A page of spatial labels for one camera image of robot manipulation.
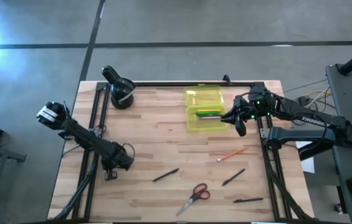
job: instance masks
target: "butcher block tabletop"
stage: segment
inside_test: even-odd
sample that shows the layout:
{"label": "butcher block tabletop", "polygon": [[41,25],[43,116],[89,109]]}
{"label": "butcher block tabletop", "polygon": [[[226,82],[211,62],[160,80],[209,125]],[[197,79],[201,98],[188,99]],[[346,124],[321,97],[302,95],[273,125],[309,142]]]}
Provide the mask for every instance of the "butcher block tabletop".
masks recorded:
{"label": "butcher block tabletop", "polygon": [[[281,82],[263,81],[272,92],[283,95]],[[73,119],[88,128],[97,82],[81,82],[73,110]],[[228,111],[236,95],[250,87],[221,87]],[[137,87],[134,103],[118,110],[109,102],[104,139],[135,148],[135,161],[128,171],[116,169],[116,180],[104,181],[105,171],[97,170],[93,193],[91,222],[249,222],[273,221],[267,177],[259,141],[257,123],[248,121],[247,134],[240,137],[233,125],[223,131],[189,132],[186,124],[184,87]],[[99,123],[103,94],[97,111]],[[289,121],[273,118],[274,126],[289,128]],[[76,146],[67,141],[64,151]],[[248,148],[224,161],[231,152]],[[83,149],[66,154],[60,163],[48,217],[56,216],[77,188]],[[288,191],[303,210],[313,216],[298,152],[285,146],[280,158]],[[173,169],[178,172],[157,182],[153,179]],[[223,181],[245,168],[245,172],[222,187]],[[194,202],[184,213],[177,211],[191,196],[193,188],[206,183],[211,197]],[[264,200],[232,203],[235,199],[262,197]],[[277,193],[280,213],[284,214]],[[85,195],[80,215],[83,215]]]}

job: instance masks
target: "concrete floor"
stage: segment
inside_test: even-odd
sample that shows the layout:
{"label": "concrete floor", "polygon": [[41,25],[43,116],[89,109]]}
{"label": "concrete floor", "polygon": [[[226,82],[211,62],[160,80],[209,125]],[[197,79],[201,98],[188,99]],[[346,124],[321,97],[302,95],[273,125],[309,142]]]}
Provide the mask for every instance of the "concrete floor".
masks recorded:
{"label": "concrete floor", "polygon": [[[228,74],[234,80],[281,80],[289,90],[324,79],[326,65],[352,57],[352,45],[94,49],[82,70],[86,48],[13,45],[88,44],[99,3],[0,0],[0,47],[9,48],[0,49],[0,128],[11,137],[9,149],[27,154],[24,164],[8,162],[3,173],[0,223],[47,217],[64,142],[35,115],[47,101],[65,100],[71,108],[80,75],[103,80],[100,69],[112,65],[132,80],[219,80]],[[96,42],[336,40],[352,41],[352,0],[106,0]],[[306,178],[316,217],[349,222],[333,211],[338,197],[327,186],[337,181],[332,155],[315,161],[318,173]]]}

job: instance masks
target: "transparent yellow bin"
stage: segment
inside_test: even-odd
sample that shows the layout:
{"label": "transparent yellow bin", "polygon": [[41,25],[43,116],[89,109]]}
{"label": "transparent yellow bin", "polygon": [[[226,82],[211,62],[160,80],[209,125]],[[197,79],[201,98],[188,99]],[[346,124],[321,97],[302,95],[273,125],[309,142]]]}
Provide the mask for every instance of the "transparent yellow bin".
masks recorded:
{"label": "transparent yellow bin", "polygon": [[218,85],[189,86],[184,89],[184,101],[187,107],[187,128],[190,131],[218,131],[228,126],[220,119],[202,119],[196,116],[197,110],[220,110],[226,112],[223,97]]}

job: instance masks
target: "red-handled scissors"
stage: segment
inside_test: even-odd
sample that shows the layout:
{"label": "red-handled scissors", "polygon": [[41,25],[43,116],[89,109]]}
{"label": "red-handled scissors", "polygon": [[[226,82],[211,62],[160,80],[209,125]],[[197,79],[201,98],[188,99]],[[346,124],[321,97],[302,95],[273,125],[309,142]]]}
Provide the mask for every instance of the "red-handled scissors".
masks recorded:
{"label": "red-handled scissors", "polygon": [[195,202],[198,199],[206,200],[209,197],[211,197],[211,194],[206,190],[207,189],[207,184],[198,184],[194,190],[193,194],[190,196],[188,201],[185,203],[184,206],[181,207],[180,211],[176,213],[176,216],[180,215],[187,209],[193,202]]}

